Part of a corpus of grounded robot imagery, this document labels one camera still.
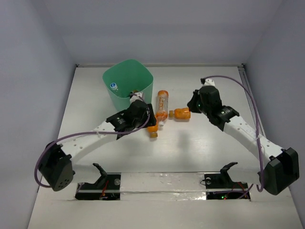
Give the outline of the clear crushed plastic bottle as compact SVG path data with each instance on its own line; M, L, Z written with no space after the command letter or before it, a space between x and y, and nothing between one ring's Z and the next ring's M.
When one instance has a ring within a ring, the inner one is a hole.
M116 83L111 83L110 84L110 89L114 92L117 93L119 91L118 86Z

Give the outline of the tall orange bottle white cap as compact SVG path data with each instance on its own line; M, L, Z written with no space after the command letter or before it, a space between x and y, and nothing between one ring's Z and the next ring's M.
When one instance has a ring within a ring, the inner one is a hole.
M168 99L169 94L167 91L161 90L158 92L156 118L160 127L164 126L165 121L168 117Z

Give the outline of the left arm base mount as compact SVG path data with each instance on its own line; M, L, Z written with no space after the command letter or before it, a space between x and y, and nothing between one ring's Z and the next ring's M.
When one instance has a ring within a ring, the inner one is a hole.
M77 200L120 200L121 173L107 173L99 164L93 163L100 177L94 183L79 183L75 193Z

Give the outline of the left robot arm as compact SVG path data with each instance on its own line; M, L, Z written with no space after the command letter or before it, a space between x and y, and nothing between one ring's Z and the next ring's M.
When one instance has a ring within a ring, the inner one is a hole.
M94 172L89 179L81 178L77 163L102 145L154 125L153 106L141 99L135 100L92 131L74 133L48 143L36 163L34 179L39 186L53 191L63 190L70 183L90 183L94 188L101 188L105 176Z

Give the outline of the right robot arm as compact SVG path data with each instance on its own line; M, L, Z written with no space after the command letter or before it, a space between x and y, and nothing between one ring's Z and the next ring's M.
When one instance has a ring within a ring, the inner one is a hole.
M195 90L187 106L192 113L204 114L212 125L233 137L259 160L258 168L241 168L237 162L223 166L219 181L224 187L245 182L278 195L299 179L298 153L291 147L283 149L256 133L237 111L222 104L214 86Z

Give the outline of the small orange bottle barcode label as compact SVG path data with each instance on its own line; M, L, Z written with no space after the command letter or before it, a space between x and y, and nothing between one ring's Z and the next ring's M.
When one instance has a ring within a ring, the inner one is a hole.
M154 126L149 126L147 127L147 131L149 133L150 138L157 138L158 137L158 124L154 125Z

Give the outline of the small orange bottle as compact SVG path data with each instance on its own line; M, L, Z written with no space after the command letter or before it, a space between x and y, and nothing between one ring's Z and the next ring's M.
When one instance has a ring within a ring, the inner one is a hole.
M191 112L188 107L177 108L169 111L169 117L178 120L189 120L191 118Z

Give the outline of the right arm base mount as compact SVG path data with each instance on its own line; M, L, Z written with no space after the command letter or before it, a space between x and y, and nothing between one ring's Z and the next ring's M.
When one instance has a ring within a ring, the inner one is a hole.
M234 182L229 177L228 170L234 165L237 162L223 166L219 172L204 174L200 184L206 188L207 200L251 199L248 184Z

